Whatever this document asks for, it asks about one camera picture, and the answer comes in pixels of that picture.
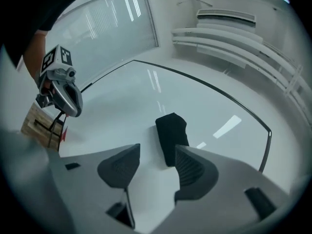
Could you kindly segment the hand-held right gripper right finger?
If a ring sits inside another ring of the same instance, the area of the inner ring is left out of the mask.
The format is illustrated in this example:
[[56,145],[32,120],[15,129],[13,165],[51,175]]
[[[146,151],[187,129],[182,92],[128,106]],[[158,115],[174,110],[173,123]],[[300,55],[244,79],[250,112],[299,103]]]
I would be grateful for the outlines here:
[[152,234],[263,234],[289,196],[252,166],[177,145],[175,208]]

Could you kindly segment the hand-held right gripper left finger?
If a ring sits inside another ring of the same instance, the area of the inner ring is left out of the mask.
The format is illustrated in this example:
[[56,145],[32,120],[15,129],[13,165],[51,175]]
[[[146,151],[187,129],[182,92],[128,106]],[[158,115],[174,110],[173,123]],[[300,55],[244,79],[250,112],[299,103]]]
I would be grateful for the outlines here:
[[77,230],[133,230],[128,187],[140,164],[140,144],[60,157],[49,152],[53,178]]

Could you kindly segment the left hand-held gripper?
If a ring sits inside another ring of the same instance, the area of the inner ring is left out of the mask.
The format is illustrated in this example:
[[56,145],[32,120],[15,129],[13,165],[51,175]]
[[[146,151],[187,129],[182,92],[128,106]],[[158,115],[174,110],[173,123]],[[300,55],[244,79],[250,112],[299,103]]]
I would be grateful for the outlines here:
[[[80,90],[75,85],[75,75],[71,52],[58,44],[44,56],[40,72],[37,74],[38,105],[41,108],[54,105],[68,116],[79,117],[82,113],[83,100]],[[42,93],[46,80],[52,82],[54,94]]]

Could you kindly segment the black whiteboard eraser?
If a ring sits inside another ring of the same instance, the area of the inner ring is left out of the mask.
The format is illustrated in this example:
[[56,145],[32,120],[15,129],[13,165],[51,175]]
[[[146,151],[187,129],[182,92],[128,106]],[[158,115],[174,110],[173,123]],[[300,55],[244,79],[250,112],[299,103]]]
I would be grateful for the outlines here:
[[187,123],[176,113],[159,117],[155,123],[165,163],[168,167],[174,167],[176,163],[176,145],[189,146],[186,134]]

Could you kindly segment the person's left forearm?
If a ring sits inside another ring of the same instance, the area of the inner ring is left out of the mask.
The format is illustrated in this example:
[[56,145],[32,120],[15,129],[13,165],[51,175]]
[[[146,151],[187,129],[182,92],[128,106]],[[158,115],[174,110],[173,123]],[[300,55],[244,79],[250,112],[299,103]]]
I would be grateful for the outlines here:
[[35,82],[37,82],[37,74],[40,72],[45,56],[47,34],[48,31],[36,31],[22,55],[25,66]]

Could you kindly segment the white whiteboard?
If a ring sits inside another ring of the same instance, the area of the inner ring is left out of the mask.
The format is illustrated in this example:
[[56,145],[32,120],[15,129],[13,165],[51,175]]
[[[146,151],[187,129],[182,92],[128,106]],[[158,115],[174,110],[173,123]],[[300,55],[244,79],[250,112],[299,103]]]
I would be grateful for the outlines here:
[[65,120],[61,157],[140,144],[140,165],[129,186],[136,230],[150,233],[173,211],[178,173],[166,165],[156,119],[186,121],[193,148],[243,161],[263,171],[271,132],[260,117],[211,87],[152,64],[131,61],[82,92],[82,114]]

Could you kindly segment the person's left hand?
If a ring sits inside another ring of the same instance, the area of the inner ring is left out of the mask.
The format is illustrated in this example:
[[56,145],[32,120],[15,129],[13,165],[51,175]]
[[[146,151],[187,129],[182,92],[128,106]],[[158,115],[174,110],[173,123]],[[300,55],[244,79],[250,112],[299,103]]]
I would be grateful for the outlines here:
[[52,94],[55,93],[55,89],[52,86],[52,82],[50,80],[46,80],[43,84],[43,88],[42,88],[42,93],[43,94],[48,94],[49,92],[51,92]]

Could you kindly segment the white window blind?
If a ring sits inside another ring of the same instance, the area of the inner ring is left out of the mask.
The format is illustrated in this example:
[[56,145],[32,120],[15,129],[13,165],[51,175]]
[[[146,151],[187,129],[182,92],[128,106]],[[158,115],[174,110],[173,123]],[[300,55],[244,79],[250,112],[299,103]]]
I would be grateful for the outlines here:
[[46,50],[71,52],[76,84],[83,87],[113,66],[158,47],[148,0],[95,0],[60,18]]

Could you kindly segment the person's black shirt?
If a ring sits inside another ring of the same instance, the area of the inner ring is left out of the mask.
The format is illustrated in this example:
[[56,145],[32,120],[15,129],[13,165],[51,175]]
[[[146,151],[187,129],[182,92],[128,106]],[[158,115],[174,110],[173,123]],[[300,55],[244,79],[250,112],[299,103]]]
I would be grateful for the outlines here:
[[76,0],[0,0],[0,45],[17,66],[35,32],[50,31]]

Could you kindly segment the white insulated pipe bundle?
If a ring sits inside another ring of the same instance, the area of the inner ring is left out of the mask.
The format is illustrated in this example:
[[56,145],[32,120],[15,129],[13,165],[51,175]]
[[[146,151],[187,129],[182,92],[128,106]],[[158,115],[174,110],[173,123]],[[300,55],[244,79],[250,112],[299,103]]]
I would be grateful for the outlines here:
[[242,33],[210,28],[178,28],[171,31],[175,45],[195,47],[201,54],[247,66],[260,72],[282,91],[293,96],[312,97],[312,89],[301,77],[302,66],[295,65],[279,50]]

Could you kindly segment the white air conditioner vent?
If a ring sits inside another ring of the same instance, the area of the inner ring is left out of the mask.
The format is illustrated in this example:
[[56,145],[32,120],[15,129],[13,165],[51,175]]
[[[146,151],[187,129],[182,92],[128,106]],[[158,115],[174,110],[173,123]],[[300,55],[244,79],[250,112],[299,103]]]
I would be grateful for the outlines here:
[[256,26],[256,16],[234,10],[225,9],[199,9],[196,17],[201,19],[217,19],[217,20],[227,20],[238,22],[249,27],[255,28]]

